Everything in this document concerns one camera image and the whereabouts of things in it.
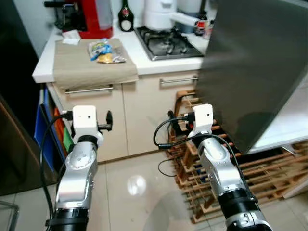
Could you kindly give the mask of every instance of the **tile floor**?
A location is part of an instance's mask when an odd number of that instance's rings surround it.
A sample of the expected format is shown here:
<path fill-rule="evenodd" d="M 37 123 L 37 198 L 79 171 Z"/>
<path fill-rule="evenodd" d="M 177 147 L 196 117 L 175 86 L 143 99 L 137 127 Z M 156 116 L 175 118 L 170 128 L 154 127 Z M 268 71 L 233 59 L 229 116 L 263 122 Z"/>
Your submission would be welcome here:
<path fill-rule="evenodd" d="M 100 165 L 95 176 L 89 231 L 225 231 L 223 217 L 193 225 L 173 178 L 157 171 L 164 153 Z M 168 162 L 161 168 L 172 174 Z M 55 187 L 49 187 L 52 194 Z M 16 231 L 42 231 L 47 204 L 42 189 L 0 197 L 20 206 Z M 308 231 L 308 193 L 261 206 L 276 231 Z M 0 206 L 0 231 L 11 212 Z"/>

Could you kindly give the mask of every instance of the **black cable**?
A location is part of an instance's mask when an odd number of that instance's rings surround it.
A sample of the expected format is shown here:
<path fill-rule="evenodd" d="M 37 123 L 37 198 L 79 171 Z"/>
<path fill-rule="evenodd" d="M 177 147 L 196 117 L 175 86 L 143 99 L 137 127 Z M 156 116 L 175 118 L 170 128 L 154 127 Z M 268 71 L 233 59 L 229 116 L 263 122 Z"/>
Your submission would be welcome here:
<path fill-rule="evenodd" d="M 192 140 L 192 139 L 194 139 L 194 138 L 199 138 L 199 137 L 213 137 L 213 138 L 216 138 L 217 140 L 222 141 L 223 143 L 225 143 L 225 144 L 227 145 L 227 149 L 229 150 L 229 152 L 230 152 L 231 155 L 233 156 L 233 159 L 234 159 L 234 161 L 235 161 L 236 168 L 237 168 L 237 170 L 238 170 L 238 172 L 239 172 L 239 174 L 240 174 L 240 177 L 241 177 L 241 179 L 242 179 L 242 181 L 243 181 L 243 184 L 244 184 L 246 190 L 247 190 L 248 193 L 250 194 L 250 197 L 253 198 L 253 199 L 257 202 L 256 197 L 251 193 L 251 191 L 250 191 L 250 189 L 249 189 L 249 187 L 248 187 L 248 184 L 247 184 L 247 182 L 246 182 L 246 180 L 245 180 L 245 178 L 244 178 L 244 175 L 243 175 L 243 173 L 242 173 L 242 171 L 241 171 L 241 169 L 240 169 L 240 166 L 239 166 L 239 164 L 238 164 L 238 162 L 237 162 L 237 159 L 236 159 L 236 157 L 235 157 L 235 154 L 234 154 L 232 148 L 230 147 L 229 143 L 228 143 L 227 141 L 225 141 L 223 138 L 221 138 L 220 136 L 214 135 L 214 134 L 205 133 L 205 134 L 199 134 L 199 135 L 195 135 L 195 136 L 192 136 L 192 137 L 189 137 L 189 138 L 185 138 L 185 139 L 183 139 L 183 140 L 181 140 L 181 141 L 179 141 L 179 142 L 176 142 L 176 143 L 161 143 L 161 144 L 158 144 L 158 143 L 156 142 L 156 134 L 157 134 L 158 130 L 159 130 L 164 124 L 166 124 L 166 123 L 168 123 L 168 122 L 171 122 L 171 121 L 175 121 L 175 120 L 185 120 L 185 118 L 184 118 L 184 117 L 181 117 L 181 118 L 168 119 L 168 120 L 165 120 L 164 122 L 162 122 L 162 123 L 156 128 L 156 130 L 155 130 L 155 132 L 154 132 L 154 135 L 153 135 L 153 142 L 154 142 L 154 144 L 155 144 L 156 146 L 158 146 L 158 148 L 160 148 L 160 149 L 170 149 L 170 148 L 172 148 L 172 147 L 174 147 L 174 146 L 180 145 L 180 144 L 185 143 L 185 142 L 187 142 L 187 141 L 189 141 L 189 140 Z"/>
<path fill-rule="evenodd" d="M 46 197 L 46 200 L 47 200 L 47 204 L 48 204 L 49 218 L 50 219 L 52 219 L 52 215 L 53 215 L 53 206 L 52 206 L 51 197 L 50 197 L 50 194 L 49 194 L 49 191 L 48 191 L 48 188 L 47 188 L 47 184 L 46 184 L 46 181 L 45 181 L 43 150 L 44 150 L 44 144 L 45 144 L 46 137 L 47 137 L 47 134 L 49 132 L 49 129 L 52 127 L 52 125 L 54 124 L 54 122 L 57 119 L 66 118 L 66 117 L 67 117 L 67 114 L 59 115 L 59 116 L 53 118 L 51 120 L 51 122 L 47 125 L 47 128 L 46 128 L 44 136 L 43 136 L 42 144 L 41 144 L 41 150 L 40 150 L 40 153 L 39 153 L 40 178 L 41 178 L 41 181 L 42 181 L 42 187 L 43 187 L 45 197 Z"/>
<path fill-rule="evenodd" d="M 159 168 L 160 165 L 161 165 L 162 163 L 167 162 L 167 161 L 170 161 L 170 160 L 174 160 L 174 159 L 176 159 L 176 158 L 179 158 L 179 157 L 173 157 L 173 158 L 171 158 L 171 159 L 163 160 L 163 161 L 159 162 L 159 164 L 158 164 L 158 166 L 157 166 L 158 171 L 159 171 L 161 174 L 163 174 L 164 176 L 166 176 L 166 177 L 176 177 L 177 175 L 169 175 L 169 174 L 166 174 L 166 173 L 164 173 L 162 170 L 160 170 L 160 168 Z"/>
<path fill-rule="evenodd" d="M 157 135 L 157 132 L 159 131 L 159 129 L 165 125 L 166 123 L 169 123 L 169 122 L 172 122 L 172 121 L 178 121 L 178 120 L 184 120 L 185 118 L 184 117 L 181 117 L 181 118 L 173 118 L 173 119 L 168 119 L 168 120 L 165 120 L 164 122 L 162 122 L 155 130 L 154 132 L 154 135 L 153 135 L 153 142 L 156 146 L 158 146 L 158 143 L 156 142 L 156 135 Z"/>
<path fill-rule="evenodd" d="M 55 7 L 54 8 L 54 16 L 56 18 L 56 22 L 59 20 L 59 14 L 58 14 L 58 8 Z"/>
<path fill-rule="evenodd" d="M 167 133 L 168 133 L 167 142 L 169 142 L 169 139 L 170 139 L 170 132 L 169 132 L 170 126 L 171 126 L 171 123 L 169 123 L 169 125 L 168 125 L 168 127 L 167 127 Z"/>

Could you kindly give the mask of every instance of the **beige towel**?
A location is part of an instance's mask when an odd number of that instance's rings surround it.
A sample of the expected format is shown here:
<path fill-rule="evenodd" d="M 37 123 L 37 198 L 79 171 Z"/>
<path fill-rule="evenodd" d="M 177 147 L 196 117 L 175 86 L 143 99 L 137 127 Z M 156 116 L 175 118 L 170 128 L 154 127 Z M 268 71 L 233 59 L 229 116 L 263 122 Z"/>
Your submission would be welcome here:
<path fill-rule="evenodd" d="M 60 88 L 94 89 L 138 80 L 137 68 L 118 38 L 109 39 L 109 44 L 122 51 L 126 63 L 100 64 L 90 61 L 88 44 L 94 41 L 97 39 L 82 39 L 77 46 L 56 42 L 53 75 Z"/>

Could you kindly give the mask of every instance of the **metal rod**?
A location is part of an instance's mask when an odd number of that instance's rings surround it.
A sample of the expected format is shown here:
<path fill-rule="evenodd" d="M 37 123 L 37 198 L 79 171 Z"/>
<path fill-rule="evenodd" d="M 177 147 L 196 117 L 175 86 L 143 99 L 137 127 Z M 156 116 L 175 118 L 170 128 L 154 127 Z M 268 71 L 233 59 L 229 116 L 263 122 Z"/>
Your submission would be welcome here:
<path fill-rule="evenodd" d="M 294 148 L 291 145 L 285 145 L 285 146 L 282 146 L 281 148 L 291 153 L 292 155 L 297 155 L 294 151 Z"/>
<path fill-rule="evenodd" d="M 192 80 L 197 80 L 197 77 L 192 77 L 192 78 L 183 78 L 183 79 L 175 79 L 175 80 L 166 80 L 164 81 L 162 78 L 159 80 L 159 84 L 164 84 L 164 83 L 178 83 L 178 82 L 185 82 L 185 81 L 192 81 Z"/>
<path fill-rule="evenodd" d="M 73 94 L 73 93 L 81 93 L 81 92 L 92 92 L 92 91 L 102 91 L 102 90 L 112 90 L 114 87 L 109 85 L 107 88 L 96 88 L 96 89 L 87 89 L 87 90 L 66 90 L 66 94 Z"/>
<path fill-rule="evenodd" d="M 11 219 L 11 224 L 10 224 L 10 227 L 9 227 L 9 231 L 15 231 L 17 219 L 18 219 L 18 215 L 19 215 L 19 206 L 12 204 L 12 203 L 5 202 L 5 201 L 0 201 L 0 205 L 6 206 L 6 207 L 14 210 L 14 213 L 13 213 L 12 219 Z"/>

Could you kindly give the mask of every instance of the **cabinet door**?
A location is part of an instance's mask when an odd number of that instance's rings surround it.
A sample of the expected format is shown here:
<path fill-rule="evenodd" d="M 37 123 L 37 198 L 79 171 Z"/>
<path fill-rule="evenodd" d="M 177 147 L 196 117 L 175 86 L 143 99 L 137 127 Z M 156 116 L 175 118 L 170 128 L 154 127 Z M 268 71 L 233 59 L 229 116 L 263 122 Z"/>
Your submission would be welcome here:
<path fill-rule="evenodd" d="M 139 76 L 135 83 L 123 84 L 124 108 L 128 138 L 128 154 L 139 154 L 157 150 L 153 144 L 156 127 L 168 119 L 168 110 L 174 109 L 176 93 L 194 89 L 196 72 L 164 73 Z M 178 82 L 161 83 L 160 80 Z M 159 142 L 166 142 L 167 127 L 157 134 Z"/>
<path fill-rule="evenodd" d="M 128 155 L 122 86 L 120 84 L 113 85 L 112 90 L 72 94 L 65 94 L 64 90 L 59 89 L 55 84 L 53 86 L 64 110 L 72 110 L 75 105 L 94 105 L 99 124 L 106 123 L 108 110 L 112 112 L 112 131 L 103 131 L 104 142 L 97 152 L 98 162 Z"/>

